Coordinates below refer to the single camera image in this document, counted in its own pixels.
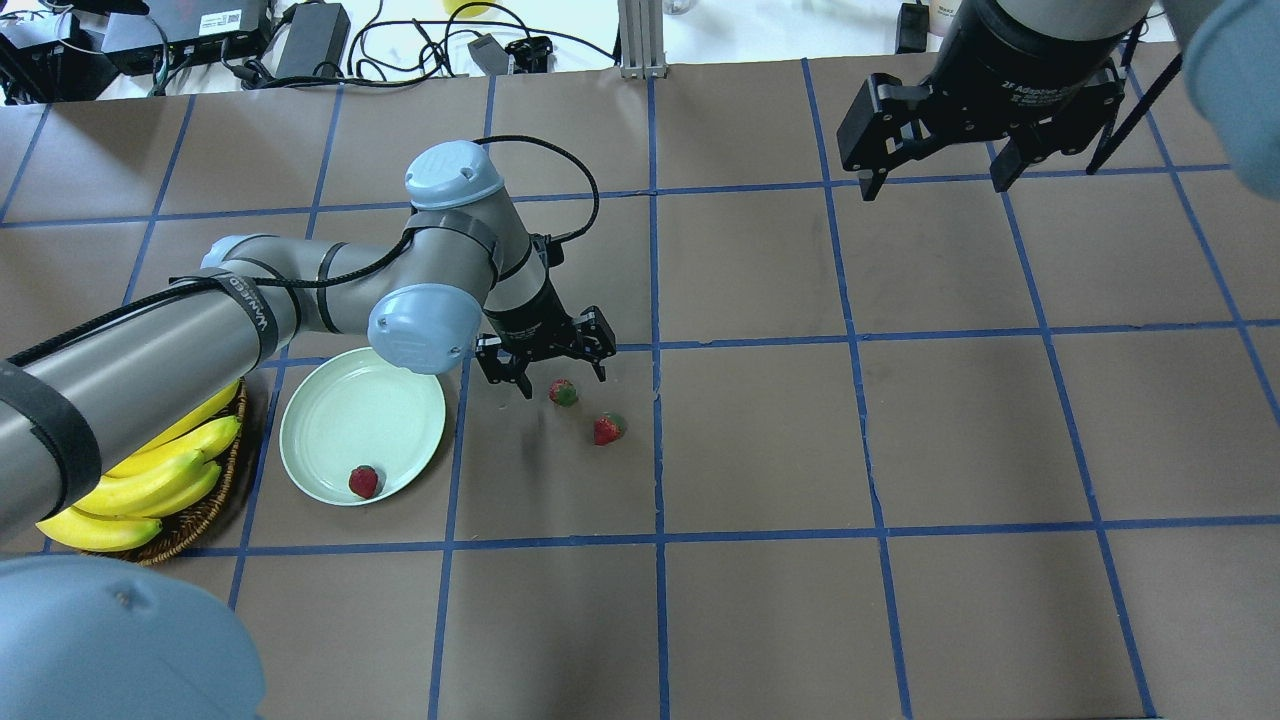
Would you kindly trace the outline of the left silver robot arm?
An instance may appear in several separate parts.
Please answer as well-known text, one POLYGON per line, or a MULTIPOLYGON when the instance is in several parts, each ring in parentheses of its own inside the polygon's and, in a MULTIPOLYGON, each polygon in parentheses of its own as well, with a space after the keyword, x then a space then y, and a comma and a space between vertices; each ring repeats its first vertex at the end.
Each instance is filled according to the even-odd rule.
MULTIPOLYGON (((3 534, 72 509, 100 477, 302 332, 365 333, 425 375, 476 359, 531 393, 529 364, 603 363, 598 307, 568 314, 563 236, 526 231, 486 141, 439 143, 404 174, 396 245, 219 240, 201 268, 3 361, 3 534)), ((225 602, 118 559, 3 560, 5 719, 253 719, 259 652, 225 602)))

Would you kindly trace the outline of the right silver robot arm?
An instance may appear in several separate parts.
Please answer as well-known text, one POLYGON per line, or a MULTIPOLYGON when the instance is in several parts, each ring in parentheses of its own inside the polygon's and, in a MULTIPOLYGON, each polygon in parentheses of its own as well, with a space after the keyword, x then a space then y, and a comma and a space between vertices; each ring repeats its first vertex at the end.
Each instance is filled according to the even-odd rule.
POLYGON ((963 1, 923 81, 867 77, 836 133, 863 199, 942 149, 1002 141, 989 178, 1005 192, 1055 154, 1091 151, 1094 174, 1180 79, 1239 181, 1277 197, 1277 4, 1166 1, 1174 59, 1126 117, 1126 73, 1147 1, 963 1))

